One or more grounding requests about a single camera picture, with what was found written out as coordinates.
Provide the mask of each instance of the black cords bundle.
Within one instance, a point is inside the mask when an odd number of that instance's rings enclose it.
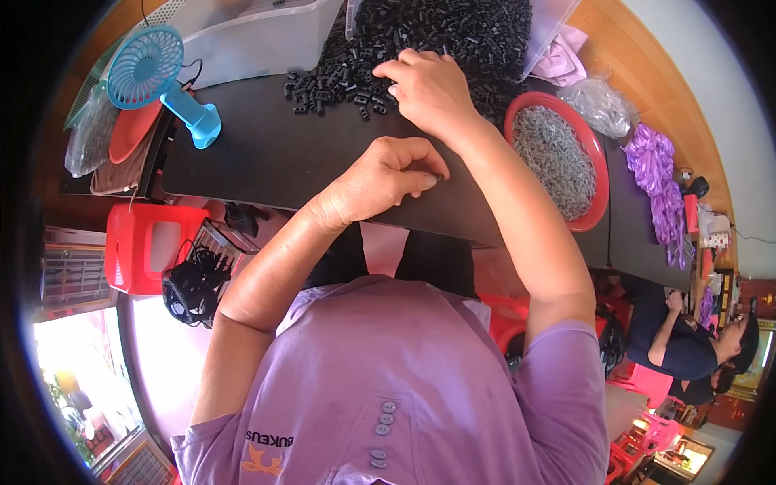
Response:
[[[162,299],[176,320],[190,327],[201,323],[205,328],[212,328],[218,292],[231,279],[232,268],[225,256],[190,240],[183,244],[187,242],[193,246],[192,253],[184,262],[165,271],[161,280]]]

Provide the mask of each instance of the woman's left hand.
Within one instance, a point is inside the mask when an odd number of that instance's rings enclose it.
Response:
[[[427,171],[405,170],[418,161]],[[339,178],[317,195],[315,212],[331,230],[366,220],[398,206],[406,194],[420,197],[450,178],[442,156],[425,138],[381,137]]]

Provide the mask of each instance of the red plastic chair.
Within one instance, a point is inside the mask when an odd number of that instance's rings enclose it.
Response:
[[[530,296],[510,298],[502,295],[480,295],[480,299],[490,307],[490,328],[488,333],[496,342],[502,354],[507,353],[509,342],[516,335],[525,332],[525,319],[528,318]],[[600,336],[607,321],[595,317],[595,334]]]
[[[612,463],[615,464],[615,470],[607,475],[608,482],[604,483],[611,483],[618,476],[626,475],[644,457],[644,454],[638,439],[628,433],[622,433],[609,443],[609,463],[610,466]]]
[[[647,455],[654,452],[664,452],[673,445],[674,440],[681,433],[679,423],[646,411],[642,411],[641,415],[650,424],[641,441],[642,449]]]
[[[668,397],[668,390],[674,379],[632,362],[629,368],[631,369],[630,377],[612,374],[609,379],[606,379],[606,382],[649,397],[646,402],[649,409],[660,406]]]
[[[158,204],[116,204],[108,214],[105,247],[105,274],[108,284],[130,295],[161,295],[161,274],[164,269],[182,262],[187,251],[183,243],[196,237],[202,221],[210,212],[186,206]],[[180,237],[165,241],[165,254],[173,255],[164,268],[152,265],[154,225],[177,223]]]
[[[617,320],[622,324],[622,328],[625,333],[628,333],[628,327],[630,325],[630,313],[633,306],[628,300],[618,298],[617,296],[595,294],[595,303],[605,306],[609,311],[617,317]]]

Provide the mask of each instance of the pink cloth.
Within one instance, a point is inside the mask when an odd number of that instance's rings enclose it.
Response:
[[[544,79],[556,86],[572,85],[587,77],[577,52],[587,40],[587,34],[572,26],[561,26],[558,35],[549,45],[545,55],[539,58],[531,76]]]

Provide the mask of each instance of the black t-shirt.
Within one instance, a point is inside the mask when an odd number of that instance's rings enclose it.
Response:
[[[634,301],[629,329],[628,359],[679,380],[701,379],[717,369],[717,355],[708,339],[711,332],[702,327],[693,331],[684,322],[683,315],[677,318],[671,331],[663,365],[658,366],[650,362],[652,341],[668,317],[665,292],[661,285],[640,280],[639,285],[633,287],[632,294]]]
[[[687,384],[687,390],[681,388],[681,381],[674,379],[668,395],[676,397],[683,403],[691,406],[700,406],[714,399],[714,390],[712,389],[712,377],[706,376],[703,379],[692,380]]]

